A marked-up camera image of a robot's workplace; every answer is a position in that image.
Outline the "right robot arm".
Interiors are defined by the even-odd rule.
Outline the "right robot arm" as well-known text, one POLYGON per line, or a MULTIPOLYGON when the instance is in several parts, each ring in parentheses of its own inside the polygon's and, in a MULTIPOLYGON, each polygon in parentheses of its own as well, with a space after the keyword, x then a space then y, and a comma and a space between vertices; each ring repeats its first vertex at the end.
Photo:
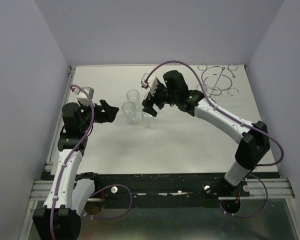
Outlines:
POLYGON ((256 168, 270 149, 266 124, 241 119, 219 107, 202 92, 190 90, 177 70, 166 72, 163 79, 164 82, 160 82, 155 76, 143 75, 141 86, 149 90, 142 102, 143 111, 156 117, 157 109, 161 110, 164 105, 177 106, 180 111, 207 121, 231 137, 238 148, 234 163, 220 183, 220 191, 226 196, 233 195, 242 179, 256 168))

